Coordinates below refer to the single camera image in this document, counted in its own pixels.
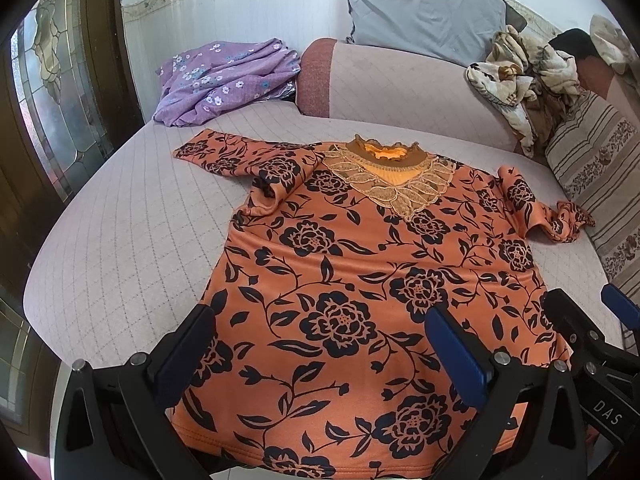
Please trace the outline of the pink quilted bolster roll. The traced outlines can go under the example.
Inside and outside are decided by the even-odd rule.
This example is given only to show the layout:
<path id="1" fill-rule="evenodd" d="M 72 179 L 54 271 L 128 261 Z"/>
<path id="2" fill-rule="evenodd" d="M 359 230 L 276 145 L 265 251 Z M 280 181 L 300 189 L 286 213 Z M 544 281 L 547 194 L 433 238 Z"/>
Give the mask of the pink quilted bolster roll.
<path id="1" fill-rule="evenodd" d="M 296 105 L 307 116 L 406 128 L 514 152 L 506 120 L 437 58 L 332 38 L 304 51 Z"/>

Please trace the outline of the beige floral crumpled blanket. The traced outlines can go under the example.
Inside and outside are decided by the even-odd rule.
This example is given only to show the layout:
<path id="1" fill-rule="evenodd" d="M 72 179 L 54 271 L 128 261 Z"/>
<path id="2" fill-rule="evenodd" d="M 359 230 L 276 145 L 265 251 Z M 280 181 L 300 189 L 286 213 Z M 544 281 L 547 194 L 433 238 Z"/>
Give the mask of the beige floral crumpled blanket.
<path id="1" fill-rule="evenodd" d="M 529 158 L 542 154 L 582 93 L 573 55 L 511 25 L 495 33 L 486 60 L 469 65 L 465 79 L 498 110 Z"/>

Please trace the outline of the purple floral cloth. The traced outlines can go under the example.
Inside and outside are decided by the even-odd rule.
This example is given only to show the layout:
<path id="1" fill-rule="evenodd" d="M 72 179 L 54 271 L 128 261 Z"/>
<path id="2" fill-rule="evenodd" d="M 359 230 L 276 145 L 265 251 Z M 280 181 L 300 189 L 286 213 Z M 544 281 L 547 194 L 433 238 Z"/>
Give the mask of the purple floral cloth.
<path id="1" fill-rule="evenodd" d="M 167 127 L 203 125 L 256 101 L 287 98 L 299 72 L 300 55 L 278 38 L 185 50 L 156 71 L 160 102 L 152 119 Z"/>

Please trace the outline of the dark wooden glass door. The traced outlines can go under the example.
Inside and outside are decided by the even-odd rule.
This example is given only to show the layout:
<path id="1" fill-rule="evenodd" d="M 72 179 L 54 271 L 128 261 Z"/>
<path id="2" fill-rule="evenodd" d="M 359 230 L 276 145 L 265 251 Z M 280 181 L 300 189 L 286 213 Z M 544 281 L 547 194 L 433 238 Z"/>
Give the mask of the dark wooden glass door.
<path id="1" fill-rule="evenodd" d="M 120 0 L 1 0 L 1 421 L 47 455 L 60 360 L 24 292 L 64 208 L 142 124 Z"/>

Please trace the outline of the pink quilted bed cover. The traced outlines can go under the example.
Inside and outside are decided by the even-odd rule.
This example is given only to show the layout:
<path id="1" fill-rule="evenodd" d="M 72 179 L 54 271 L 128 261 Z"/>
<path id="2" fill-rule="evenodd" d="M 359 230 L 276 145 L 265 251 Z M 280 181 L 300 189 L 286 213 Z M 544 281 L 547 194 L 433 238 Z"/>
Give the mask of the pink quilted bed cover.
<path id="1" fill-rule="evenodd" d="M 253 104 L 204 127 L 147 124 L 66 207 L 30 271 L 27 317 L 62 360 L 118 365 L 152 349 L 204 304 L 230 220 L 252 187 L 249 177 L 218 176 L 176 157 L 207 129 L 293 144 L 414 144 L 488 174 L 513 167 L 541 203 L 567 202 L 551 171 L 520 155 L 433 133 L 308 117 L 289 102 Z M 601 304 L 606 277 L 588 235 L 555 243 L 531 230 L 527 243 L 546 290 L 565 289 L 609 342 L 621 344 L 620 322 Z"/>

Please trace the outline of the striped floral cushion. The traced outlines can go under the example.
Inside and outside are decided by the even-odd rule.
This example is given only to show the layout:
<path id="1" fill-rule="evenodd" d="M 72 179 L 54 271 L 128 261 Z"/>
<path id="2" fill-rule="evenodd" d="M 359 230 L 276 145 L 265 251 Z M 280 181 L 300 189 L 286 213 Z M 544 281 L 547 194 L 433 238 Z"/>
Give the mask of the striped floral cushion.
<path id="1" fill-rule="evenodd" d="M 610 283 L 639 301 L 639 131 L 597 93 L 582 92 L 544 152 L 587 230 Z"/>

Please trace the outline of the grey pillow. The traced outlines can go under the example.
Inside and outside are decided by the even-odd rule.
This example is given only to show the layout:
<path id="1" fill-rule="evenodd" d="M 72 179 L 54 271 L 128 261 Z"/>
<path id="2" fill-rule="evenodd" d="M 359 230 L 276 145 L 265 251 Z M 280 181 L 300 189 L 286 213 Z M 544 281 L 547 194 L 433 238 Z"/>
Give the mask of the grey pillow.
<path id="1" fill-rule="evenodd" d="M 526 19 L 504 0 L 347 0 L 351 44 L 405 51 L 468 66 L 483 61 L 496 32 Z"/>

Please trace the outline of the orange black floral blouse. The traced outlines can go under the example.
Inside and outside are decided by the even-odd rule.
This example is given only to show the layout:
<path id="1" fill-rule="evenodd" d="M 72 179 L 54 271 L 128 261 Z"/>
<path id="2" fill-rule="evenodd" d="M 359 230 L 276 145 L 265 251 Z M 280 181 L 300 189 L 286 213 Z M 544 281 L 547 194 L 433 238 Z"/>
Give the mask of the orange black floral blouse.
<path id="1" fill-rule="evenodd" d="M 375 140 L 204 130 L 178 159 L 249 177 L 202 300 L 213 337 L 171 414 L 195 451 L 304 478 L 420 478 L 472 419 L 424 332 L 431 308 L 527 364 L 567 355 L 527 234 L 592 220 L 488 174 Z"/>

